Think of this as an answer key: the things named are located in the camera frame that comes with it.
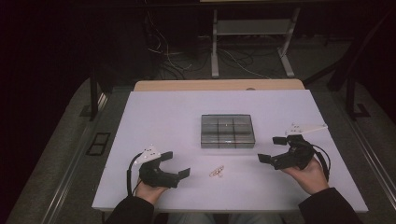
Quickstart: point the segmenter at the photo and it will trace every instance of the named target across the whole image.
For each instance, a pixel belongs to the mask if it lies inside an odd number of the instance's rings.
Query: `table leg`
[[[219,78],[219,62],[218,62],[218,11],[215,9],[213,13],[213,35],[212,35],[212,77]]]
[[[288,31],[286,32],[285,42],[283,43],[282,48],[280,48],[278,50],[278,54],[279,54],[280,60],[281,60],[281,62],[283,64],[283,67],[284,67],[284,69],[286,71],[286,75],[288,77],[294,77],[294,73],[293,73],[293,70],[291,69],[291,65],[289,63],[288,56],[286,56],[286,53],[288,51],[288,47],[289,47],[291,38],[293,36],[294,27],[296,26],[297,18],[298,18],[298,14],[299,13],[300,13],[300,8],[299,7],[295,8],[294,11],[293,11],[293,15],[291,16],[291,20],[290,20]]]

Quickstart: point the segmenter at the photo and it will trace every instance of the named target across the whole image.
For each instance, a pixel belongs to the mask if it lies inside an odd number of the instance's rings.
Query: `small object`
[[[201,148],[253,148],[255,142],[250,115],[201,116]]]
[[[222,177],[222,173],[221,173],[222,170],[224,170],[224,165],[221,165],[216,170],[212,171],[212,173],[210,173],[209,176],[213,177],[213,176],[217,175],[218,177]]]
[[[299,135],[303,133],[312,133],[322,129],[327,129],[327,124],[295,124],[286,130],[285,135]]]

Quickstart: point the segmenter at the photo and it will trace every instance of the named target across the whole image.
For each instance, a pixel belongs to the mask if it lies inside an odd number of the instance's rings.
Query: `metal stand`
[[[324,69],[320,70],[319,72],[315,73],[313,76],[303,80],[304,86],[307,86],[316,80],[320,79],[321,77],[324,77],[328,75],[330,72],[334,71],[338,65],[340,64],[341,60],[338,60],[337,62],[331,64],[330,66],[325,67]]]
[[[213,13],[212,38],[212,77],[219,78],[218,35],[286,35],[285,42],[278,50],[280,60],[288,77],[294,77],[287,54],[288,47],[297,23],[300,8],[294,9],[291,19],[284,20],[247,20],[247,21],[218,21],[218,12]]]
[[[363,105],[357,105],[361,112],[355,112],[354,104],[356,79],[352,74],[352,70],[359,57],[362,55],[365,47],[369,44],[379,26],[387,18],[392,10],[393,7],[386,8],[384,14],[382,14],[383,16],[375,18],[374,21],[371,22],[372,25],[369,27],[369,29],[363,30],[364,33],[358,36],[358,39],[355,39],[346,52],[346,55],[343,57],[340,67],[337,69],[337,71],[332,76],[332,79],[328,83],[328,88],[330,90],[339,91],[346,81],[346,112],[353,120],[356,120],[358,117],[370,117],[370,115]]]

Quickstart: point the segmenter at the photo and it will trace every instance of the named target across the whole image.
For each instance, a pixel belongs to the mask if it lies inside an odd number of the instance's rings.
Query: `white cable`
[[[265,78],[271,79],[270,77],[266,77],[266,76],[264,76],[264,75],[257,74],[257,73],[254,73],[254,72],[251,72],[251,71],[247,70],[247,69],[246,69],[244,66],[242,66],[242,65],[233,57],[233,55],[232,55],[230,52],[228,52],[227,50],[225,50],[225,49],[218,49],[218,50],[221,50],[221,51],[226,52],[226,53],[227,53],[228,55],[230,55],[230,57],[236,62],[236,64],[238,64],[243,70],[249,72],[250,74],[253,74],[253,75],[256,75],[256,76],[259,76],[259,77],[265,77]]]
[[[192,66],[192,64],[190,64],[189,66],[187,66],[187,67],[185,67],[185,68],[179,68],[179,67],[177,67],[177,66],[175,66],[173,63],[172,63],[172,61],[171,61],[171,58],[169,57],[169,44],[168,44],[168,41],[166,40],[166,38],[163,36],[163,34],[161,34],[161,32],[157,29],[157,27],[154,25],[154,22],[152,21],[152,19],[151,19],[151,15],[149,14],[149,12],[148,12],[148,19],[149,19],[149,21],[150,21],[150,23],[151,23],[151,26],[155,29],[155,31],[157,31],[157,33],[163,38],[163,41],[165,42],[165,44],[166,44],[166,57],[167,57],[167,59],[168,59],[168,62],[174,67],[174,68],[176,68],[177,70],[187,70],[187,69],[189,69],[191,66]]]
[[[149,51],[152,51],[152,52],[154,52],[154,53],[159,53],[159,54],[162,54],[163,52],[162,51],[158,51],[158,50],[155,50],[155,49],[148,49]]]
[[[161,39],[160,39],[158,36],[156,36],[156,35],[152,35],[152,36],[155,36],[155,37],[157,38],[157,40],[158,40],[158,46],[157,46],[157,49],[159,49],[159,48],[160,48],[160,46],[161,46]]]

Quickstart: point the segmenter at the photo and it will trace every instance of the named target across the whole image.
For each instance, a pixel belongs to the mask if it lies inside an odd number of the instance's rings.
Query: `person's left hand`
[[[139,184],[136,188],[136,197],[144,199],[152,204],[155,204],[160,196],[168,189],[164,187],[153,188],[152,186],[143,183],[143,181],[140,181],[140,178],[137,180],[137,183]]]

